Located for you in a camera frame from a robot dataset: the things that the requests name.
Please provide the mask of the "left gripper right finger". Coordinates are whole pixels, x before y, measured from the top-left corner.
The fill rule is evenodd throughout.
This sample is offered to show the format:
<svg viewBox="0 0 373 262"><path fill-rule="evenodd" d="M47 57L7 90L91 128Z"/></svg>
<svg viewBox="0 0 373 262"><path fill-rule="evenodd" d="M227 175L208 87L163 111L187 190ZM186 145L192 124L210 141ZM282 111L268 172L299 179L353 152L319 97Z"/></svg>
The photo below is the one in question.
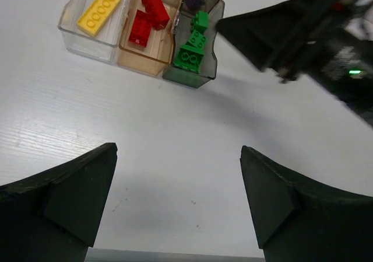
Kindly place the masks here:
<svg viewBox="0 0 373 262"><path fill-rule="evenodd" d="M266 261L371 261L372 198L334 188L243 146L242 178Z"/></svg>

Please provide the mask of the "green 2x2 lego brick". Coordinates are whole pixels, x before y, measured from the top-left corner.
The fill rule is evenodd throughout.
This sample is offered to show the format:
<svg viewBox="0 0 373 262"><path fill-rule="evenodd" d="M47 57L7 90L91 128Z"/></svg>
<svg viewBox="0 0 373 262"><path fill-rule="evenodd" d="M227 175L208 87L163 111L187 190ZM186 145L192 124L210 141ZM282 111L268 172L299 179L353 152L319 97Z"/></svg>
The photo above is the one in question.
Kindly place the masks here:
<svg viewBox="0 0 373 262"><path fill-rule="evenodd" d="M205 53L202 48L184 44L178 50L173 60L173 66L198 74L204 55Z"/></svg>

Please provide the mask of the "long yellow lego brick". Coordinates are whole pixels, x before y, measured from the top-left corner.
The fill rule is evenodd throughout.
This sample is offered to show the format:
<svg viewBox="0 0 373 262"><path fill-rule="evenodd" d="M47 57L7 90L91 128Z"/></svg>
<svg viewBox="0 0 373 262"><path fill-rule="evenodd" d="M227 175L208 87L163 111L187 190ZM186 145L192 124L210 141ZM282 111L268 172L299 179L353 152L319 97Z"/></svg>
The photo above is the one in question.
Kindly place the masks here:
<svg viewBox="0 0 373 262"><path fill-rule="evenodd" d="M95 37L122 0L94 0L76 22L81 32Z"/></svg>

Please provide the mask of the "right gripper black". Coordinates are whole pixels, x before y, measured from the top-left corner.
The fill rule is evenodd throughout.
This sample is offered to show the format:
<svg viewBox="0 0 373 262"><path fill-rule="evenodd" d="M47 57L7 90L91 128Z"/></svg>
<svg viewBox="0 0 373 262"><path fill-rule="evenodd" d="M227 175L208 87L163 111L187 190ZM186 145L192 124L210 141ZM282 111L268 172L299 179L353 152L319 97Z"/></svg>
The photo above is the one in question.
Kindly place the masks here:
<svg viewBox="0 0 373 262"><path fill-rule="evenodd" d="M217 32L259 71L295 81L335 31L363 18L372 0L286 0L217 22Z"/></svg>

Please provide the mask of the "small green lego brick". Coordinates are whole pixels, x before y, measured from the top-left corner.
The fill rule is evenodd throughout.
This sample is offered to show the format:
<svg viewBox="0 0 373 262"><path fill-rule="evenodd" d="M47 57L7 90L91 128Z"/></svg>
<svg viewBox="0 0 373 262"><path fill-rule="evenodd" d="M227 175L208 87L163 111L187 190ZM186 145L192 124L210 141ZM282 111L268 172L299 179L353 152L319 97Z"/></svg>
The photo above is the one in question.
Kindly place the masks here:
<svg viewBox="0 0 373 262"><path fill-rule="evenodd" d="M209 15L204 11L199 11L191 20L191 32L194 30L204 34L209 26Z"/></svg>

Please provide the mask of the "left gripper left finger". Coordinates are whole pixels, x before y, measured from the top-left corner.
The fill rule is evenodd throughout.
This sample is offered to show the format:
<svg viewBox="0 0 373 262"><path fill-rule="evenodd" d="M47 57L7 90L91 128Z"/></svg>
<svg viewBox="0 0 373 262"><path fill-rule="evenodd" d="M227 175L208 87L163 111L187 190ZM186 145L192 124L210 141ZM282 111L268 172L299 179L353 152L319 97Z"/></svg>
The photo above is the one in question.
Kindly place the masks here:
<svg viewBox="0 0 373 262"><path fill-rule="evenodd" d="M1 186L1 261L84 261L117 164L113 142Z"/></svg>

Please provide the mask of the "red curved lego brick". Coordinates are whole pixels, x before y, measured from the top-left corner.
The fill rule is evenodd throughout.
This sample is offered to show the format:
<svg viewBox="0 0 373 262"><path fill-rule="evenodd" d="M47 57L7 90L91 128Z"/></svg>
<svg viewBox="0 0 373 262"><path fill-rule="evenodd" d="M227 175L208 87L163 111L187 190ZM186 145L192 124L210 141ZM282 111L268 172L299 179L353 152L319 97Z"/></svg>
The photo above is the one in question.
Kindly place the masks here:
<svg viewBox="0 0 373 262"><path fill-rule="evenodd" d="M150 16L153 28L155 30L165 29L170 17L162 0L142 0L142 4Z"/></svg>

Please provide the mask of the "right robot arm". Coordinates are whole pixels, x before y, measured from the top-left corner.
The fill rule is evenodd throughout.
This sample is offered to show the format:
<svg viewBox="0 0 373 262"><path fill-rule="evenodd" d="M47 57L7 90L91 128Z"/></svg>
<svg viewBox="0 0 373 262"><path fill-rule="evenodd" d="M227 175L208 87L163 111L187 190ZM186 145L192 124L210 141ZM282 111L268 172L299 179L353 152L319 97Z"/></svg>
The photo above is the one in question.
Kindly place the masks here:
<svg viewBox="0 0 373 262"><path fill-rule="evenodd" d="M372 0L287 0L215 29L257 70L306 74L372 124Z"/></svg>

